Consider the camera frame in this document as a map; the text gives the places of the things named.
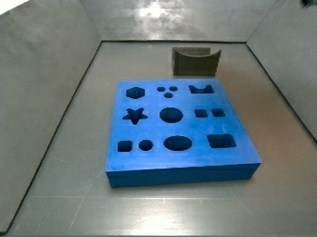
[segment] gray floor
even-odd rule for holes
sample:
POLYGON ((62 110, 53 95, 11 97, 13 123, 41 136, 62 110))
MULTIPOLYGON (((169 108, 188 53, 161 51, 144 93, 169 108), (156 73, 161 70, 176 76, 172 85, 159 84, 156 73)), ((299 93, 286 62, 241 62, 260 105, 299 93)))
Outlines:
POLYGON ((275 0, 80 0, 104 41, 245 42, 275 0))
POLYGON ((7 235, 317 234, 317 146, 244 44, 105 43, 7 235), (172 78, 175 46, 223 50, 216 77, 261 158, 249 181, 110 189, 117 80, 172 78))

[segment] shape sorter board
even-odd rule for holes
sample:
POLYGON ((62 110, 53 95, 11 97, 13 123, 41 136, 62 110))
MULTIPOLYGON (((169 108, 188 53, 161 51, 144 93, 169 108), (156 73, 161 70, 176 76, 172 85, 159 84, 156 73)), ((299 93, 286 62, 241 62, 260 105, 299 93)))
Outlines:
POLYGON ((120 81, 110 187, 249 179, 260 159, 216 79, 120 81))

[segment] gray block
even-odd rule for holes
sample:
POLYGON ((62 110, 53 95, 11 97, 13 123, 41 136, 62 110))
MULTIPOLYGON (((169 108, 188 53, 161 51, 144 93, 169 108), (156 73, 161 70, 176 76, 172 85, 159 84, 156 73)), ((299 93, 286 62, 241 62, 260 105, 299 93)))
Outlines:
POLYGON ((209 48, 173 48, 173 75, 215 76, 221 50, 209 53, 209 48))
POLYGON ((98 44, 76 0, 30 0, 0 16, 1 233, 98 44))
POLYGON ((275 0, 80 0, 104 41, 245 42, 275 0))
POLYGON ((317 7, 280 0, 247 41, 291 108, 317 139, 317 7))

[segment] blue block side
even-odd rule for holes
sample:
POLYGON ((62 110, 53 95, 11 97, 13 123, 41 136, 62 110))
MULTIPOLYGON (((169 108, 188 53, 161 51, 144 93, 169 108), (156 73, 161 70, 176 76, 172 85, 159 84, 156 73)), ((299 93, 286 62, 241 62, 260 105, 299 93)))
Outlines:
MULTIPOLYGON (((129 171, 142 171, 149 177, 154 170, 161 169, 164 172, 165 169, 177 171, 184 169, 188 173, 188 168, 196 170, 204 167, 232 166, 233 169, 233 166, 243 165, 239 168, 245 168, 244 165, 257 166, 259 163, 257 152, 216 79, 120 81, 117 83, 105 166, 109 179, 120 180, 120 176, 129 171), (209 86, 212 93, 192 94, 191 86, 197 88, 197 91, 209 86), (164 92, 159 92, 157 88, 164 88, 164 92), (181 112, 179 122, 167 123, 160 119, 159 112, 167 107, 173 107, 181 112), (128 109, 132 111, 130 115, 138 112, 142 114, 137 124, 124 119, 130 112, 126 111, 128 109), (196 109, 205 111, 207 116, 197 118, 193 113, 196 109), (221 113, 213 114, 219 110, 224 113, 223 117, 221 113), (229 134, 235 146, 209 147, 208 135, 213 134, 229 134), (191 148, 184 151, 167 149, 164 140, 172 136, 189 138, 191 148), (142 151, 138 148, 142 140, 152 142, 149 150, 142 151), (130 146, 122 147, 122 152, 117 151, 120 141, 128 141, 125 144, 130 143, 130 146)), ((180 179, 172 180, 172 182, 161 181, 161 183, 180 182, 180 179)))
POLYGON ((108 172, 112 188, 160 184, 248 180, 257 165, 224 166, 220 168, 168 168, 108 172))

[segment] oval hole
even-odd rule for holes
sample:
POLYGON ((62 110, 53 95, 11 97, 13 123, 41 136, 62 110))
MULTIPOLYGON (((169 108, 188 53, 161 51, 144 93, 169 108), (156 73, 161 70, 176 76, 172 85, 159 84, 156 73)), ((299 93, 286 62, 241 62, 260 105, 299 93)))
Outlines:
POLYGON ((191 139, 184 136, 172 136, 163 141, 163 145, 172 151, 184 151, 191 148, 191 139))

